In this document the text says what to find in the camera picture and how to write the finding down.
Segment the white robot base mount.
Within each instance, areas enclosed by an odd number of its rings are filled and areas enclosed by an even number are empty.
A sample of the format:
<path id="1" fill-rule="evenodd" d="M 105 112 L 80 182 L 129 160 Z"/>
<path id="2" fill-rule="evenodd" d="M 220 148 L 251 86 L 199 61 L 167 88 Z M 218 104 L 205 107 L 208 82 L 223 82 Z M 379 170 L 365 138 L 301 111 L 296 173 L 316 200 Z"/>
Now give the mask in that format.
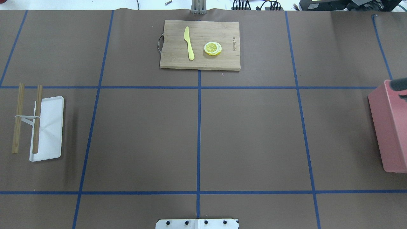
<path id="1" fill-rule="evenodd" d="M 156 229 L 239 229 L 237 219 L 161 219 Z"/>

